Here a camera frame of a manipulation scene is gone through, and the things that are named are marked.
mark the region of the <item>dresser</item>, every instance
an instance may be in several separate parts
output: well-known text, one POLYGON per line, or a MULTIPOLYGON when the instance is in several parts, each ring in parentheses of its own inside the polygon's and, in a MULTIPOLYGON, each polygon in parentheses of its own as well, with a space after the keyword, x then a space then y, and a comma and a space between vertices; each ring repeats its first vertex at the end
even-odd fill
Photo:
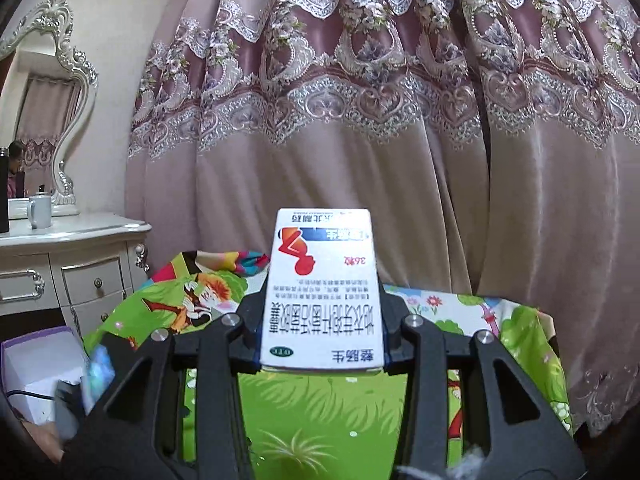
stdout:
POLYGON ((56 217, 0 235, 0 323, 7 314, 58 308, 80 339, 147 280, 151 225, 110 214, 56 217))

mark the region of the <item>ornate mirror frame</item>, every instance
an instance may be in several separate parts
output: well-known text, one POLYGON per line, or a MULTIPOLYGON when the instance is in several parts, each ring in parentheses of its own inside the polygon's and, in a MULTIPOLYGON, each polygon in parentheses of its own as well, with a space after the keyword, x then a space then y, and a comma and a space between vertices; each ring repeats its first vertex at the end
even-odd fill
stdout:
MULTIPOLYGON (((54 216, 78 214, 74 183, 65 173, 65 163, 69 148, 91 115, 98 91, 98 74, 94 66, 86 60, 84 52, 71 45, 73 20, 66 0, 47 0, 31 9, 13 32, 0 38, 0 59, 4 59, 30 32, 51 34, 56 45, 56 59, 81 85, 77 112, 60 135, 53 153, 51 172, 55 190, 51 201, 54 216)), ((9 200, 9 218, 26 218, 27 203, 27 198, 9 200)))

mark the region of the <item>green oval logo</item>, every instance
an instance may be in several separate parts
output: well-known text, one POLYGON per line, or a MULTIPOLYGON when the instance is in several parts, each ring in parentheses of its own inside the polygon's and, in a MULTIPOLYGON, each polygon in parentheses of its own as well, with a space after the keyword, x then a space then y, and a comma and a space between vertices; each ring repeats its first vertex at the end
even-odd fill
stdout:
POLYGON ((290 355, 293 355, 293 350, 286 346, 274 346, 269 350, 269 352, 276 357, 289 357, 290 355))

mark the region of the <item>mug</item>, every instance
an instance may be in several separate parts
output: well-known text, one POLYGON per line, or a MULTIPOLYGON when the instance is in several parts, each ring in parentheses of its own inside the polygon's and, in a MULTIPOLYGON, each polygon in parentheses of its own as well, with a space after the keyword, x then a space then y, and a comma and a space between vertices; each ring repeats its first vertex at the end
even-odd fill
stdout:
POLYGON ((32 229, 43 229, 51 226, 51 195, 38 193, 29 197, 27 218, 32 229))

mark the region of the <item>purple rim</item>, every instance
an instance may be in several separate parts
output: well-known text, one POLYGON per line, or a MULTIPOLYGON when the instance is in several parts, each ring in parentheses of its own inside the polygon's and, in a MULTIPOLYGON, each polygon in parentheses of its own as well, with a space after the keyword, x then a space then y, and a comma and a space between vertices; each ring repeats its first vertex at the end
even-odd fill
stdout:
POLYGON ((2 362, 4 360, 4 351, 11 346, 24 343, 25 341, 46 337, 59 332, 71 332, 73 334, 73 331, 68 326, 55 326, 53 328, 45 328, 44 330, 38 330, 37 332, 31 332, 30 334, 14 337, 13 339, 9 339, 9 341, 3 341, 0 343, 0 370, 2 370, 2 384, 0 384, 0 387, 3 391, 4 384, 6 383, 6 378, 4 376, 4 363, 2 362))

